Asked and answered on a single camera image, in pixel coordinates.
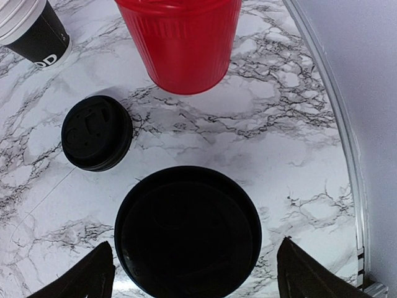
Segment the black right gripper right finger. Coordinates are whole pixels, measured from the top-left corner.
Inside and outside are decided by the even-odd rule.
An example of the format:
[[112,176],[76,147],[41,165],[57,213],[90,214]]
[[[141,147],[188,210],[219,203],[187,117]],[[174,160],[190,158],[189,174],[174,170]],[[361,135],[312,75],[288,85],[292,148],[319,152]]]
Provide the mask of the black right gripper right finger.
[[280,297],[369,297],[337,277],[285,237],[277,252],[277,281]]

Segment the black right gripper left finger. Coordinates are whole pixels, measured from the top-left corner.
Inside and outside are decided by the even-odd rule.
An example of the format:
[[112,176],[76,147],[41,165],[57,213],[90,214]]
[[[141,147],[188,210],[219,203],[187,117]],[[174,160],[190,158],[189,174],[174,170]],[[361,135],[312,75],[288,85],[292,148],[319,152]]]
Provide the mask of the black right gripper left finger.
[[110,298],[114,277],[112,248],[108,242],[102,242],[64,275],[29,297]]

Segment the black coffee cup lid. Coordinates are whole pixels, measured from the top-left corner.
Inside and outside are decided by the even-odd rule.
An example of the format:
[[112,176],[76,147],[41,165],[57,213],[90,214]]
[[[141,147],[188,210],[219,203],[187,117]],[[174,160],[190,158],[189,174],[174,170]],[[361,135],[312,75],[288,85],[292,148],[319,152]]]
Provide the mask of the black coffee cup lid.
[[113,168],[127,154],[132,140],[133,124],[128,111],[105,95],[78,102],[66,115],[61,128],[65,157],[86,171]]
[[247,193],[200,166],[175,166],[138,182],[114,227],[128,277],[153,297],[226,297],[249,277],[262,230]]

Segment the red ribbed plastic cup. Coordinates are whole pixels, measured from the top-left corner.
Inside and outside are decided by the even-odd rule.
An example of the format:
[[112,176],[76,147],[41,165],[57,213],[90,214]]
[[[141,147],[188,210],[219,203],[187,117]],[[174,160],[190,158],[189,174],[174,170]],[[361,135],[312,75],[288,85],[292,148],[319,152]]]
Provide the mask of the red ribbed plastic cup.
[[117,6],[160,88],[193,95],[224,78],[241,1],[117,1]]

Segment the stack of black paper cups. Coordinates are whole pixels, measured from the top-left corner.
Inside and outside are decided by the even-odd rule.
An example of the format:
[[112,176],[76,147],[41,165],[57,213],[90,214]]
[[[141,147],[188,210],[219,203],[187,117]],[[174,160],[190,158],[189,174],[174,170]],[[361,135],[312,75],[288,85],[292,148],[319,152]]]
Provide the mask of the stack of black paper cups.
[[64,62],[72,43],[48,1],[1,1],[1,45],[46,70]]

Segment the right aluminium frame post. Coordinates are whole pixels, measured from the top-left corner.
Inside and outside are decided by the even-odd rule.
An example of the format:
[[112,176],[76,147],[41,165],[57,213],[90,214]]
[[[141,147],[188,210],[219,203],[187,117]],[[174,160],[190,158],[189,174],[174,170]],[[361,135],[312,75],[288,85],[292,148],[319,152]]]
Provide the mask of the right aluminium frame post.
[[364,282],[396,296],[396,2],[286,1],[328,92]]

